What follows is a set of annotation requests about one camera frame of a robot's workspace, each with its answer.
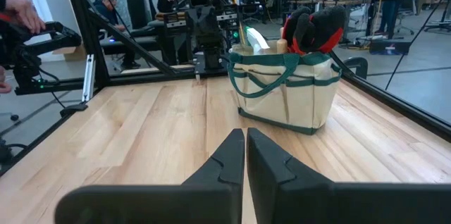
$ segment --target red glove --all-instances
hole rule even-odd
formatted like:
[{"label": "red glove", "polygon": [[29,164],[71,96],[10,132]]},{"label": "red glove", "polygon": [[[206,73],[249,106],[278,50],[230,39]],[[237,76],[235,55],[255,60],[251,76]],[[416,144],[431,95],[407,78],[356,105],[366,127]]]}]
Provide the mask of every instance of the red glove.
[{"label": "red glove", "polygon": [[293,49],[293,37],[295,36],[295,31],[297,27],[297,21],[301,15],[310,15],[310,8],[305,6],[299,7],[295,12],[293,12],[290,18],[285,22],[285,26],[283,27],[282,38],[287,40],[288,43],[288,51],[291,53],[296,53]]},{"label": "red glove", "polygon": [[331,52],[343,35],[345,22],[343,6],[328,7],[311,15],[302,14],[297,19],[291,50],[301,55]]}]

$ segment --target gray floor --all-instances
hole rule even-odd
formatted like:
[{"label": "gray floor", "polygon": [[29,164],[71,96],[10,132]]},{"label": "gray floor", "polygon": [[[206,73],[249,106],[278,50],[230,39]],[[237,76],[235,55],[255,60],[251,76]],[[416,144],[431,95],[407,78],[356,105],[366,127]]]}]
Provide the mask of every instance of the gray floor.
[{"label": "gray floor", "polygon": [[[423,11],[419,16],[411,16],[404,20],[404,25],[419,30],[422,23],[431,11]],[[437,20],[441,17],[439,9],[431,18]],[[268,22],[251,24],[260,33],[269,38],[279,38],[281,27],[280,19]],[[354,38],[361,33],[350,34]],[[412,38],[408,32],[397,35],[406,39]],[[451,90],[448,79],[451,78],[451,37],[437,33],[422,32],[411,47],[408,56],[405,56],[398,72],[388,89],[400,98],[422,108],[429,113],[451,123],[451,103],[449,102]],[[362,56],[369,62],[368,81],[385,88],[390,74],[393,72],[400,56],[374,56],[368,51],[353,51],[336,48],[335,52],[342,58]],[[152,52],[161,59],[161,52]],[[119,74],[115,67],[120,65],[116,57],[107,56],[106,63],[111,75]],[[148,67],[144,60],[137,61],[143,68]],[[83,77],[85,71],[84,61],[59,61],[43,64],[43,69],[55,74],[61,79]],[[11,72],[8,73],[8,83],[17,86]],[[81,100],[81,91],[56,93],[64,105],[77,104]],[[0,136],[8,143],[29,144],[45,130],[51,127],[59,118],[61,107],[54,101],[51,94],[33,94],[17,97],[14,93],[0,96]],[[18,114],[20,122],[14,123],[9,119],[9,113]]]}]

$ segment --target metal frame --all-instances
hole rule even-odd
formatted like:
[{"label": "metal frame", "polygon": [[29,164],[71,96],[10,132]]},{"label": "metal frame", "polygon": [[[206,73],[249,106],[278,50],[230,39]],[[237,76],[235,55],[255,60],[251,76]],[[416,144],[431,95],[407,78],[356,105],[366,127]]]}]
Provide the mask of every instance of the metal frame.
[{"label": "metal frame", "polygon": [[[82,38],[85,44],[85,48],[88,54],[93,54],[95,63],[95,81],[96,86],[98,87],[96,92],[101,91],[103,87],[109,86],[119,86],[119,85],[131,85],[137,83],[144,82],[160,82],[160,81],[168,81],[168,80],[182,80],[182,79],[194,79],[195,74],[193,70],[180,70],[175,75],[164,74],[160,72],[152,72],[152,73],[139,73],[134,75],[112,75],[108,74],[106,69],[106,63],[103,57],[103,53],[99,44],[99,40],[97,38],[97,33],[94,31],[94,24],[92,20],[89,19],[89,11],[87,8],[87,4],[85,0],[71,0],[73,9],[75,11],[75,17],[77,18],[78,25],[80,27],[80,31],[82,33]],[[420,124],[427,130],[430,130],[432,133],[442,137],[448,142],[451,142],[451,125],[446,123],[444,120],[441,120],[431,114],[425,112],[424,110],[416,107],[401,98],[384,91],[383,89],[363,80],[356,74],[354,74],[346,65],[343,63],[336,54],[332,51],[331,56],[334,61],[343,69],[342,78],[349,82],[351,85],[361,89],[367,94],[371,95],[378,101],[384,103],[385,105],[393,108],[397,112],[401,113],[405,117],[413,120],[414,122]],[[60,125],[66,122],[71,117],[71,114],[68,114],[52,127],[50,127],[44,134],[40,135],[30,146],[20,152],[13,159],[10,165],[6,167],[2,167],[0,170],[0,176],[3,175],[9,168],[13,167],[13,165],[21,158],[23,158],[26,154],[28,154],[31,150],[33,150],[38,144],[40,144],[44,139],[46,139],[53,131],[55,131]]]}]

